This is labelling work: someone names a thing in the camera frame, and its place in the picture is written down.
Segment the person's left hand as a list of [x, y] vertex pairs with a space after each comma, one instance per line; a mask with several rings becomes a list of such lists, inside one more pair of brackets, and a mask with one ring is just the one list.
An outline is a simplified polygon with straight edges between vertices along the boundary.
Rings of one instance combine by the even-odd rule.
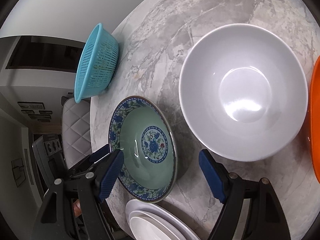
[[80, 206], [80, 200], [79, 199], [77, 199], [73, 203], [73, 211], [74, 211], [75, 218], [79, 217], [82, 214], [81, 206]]

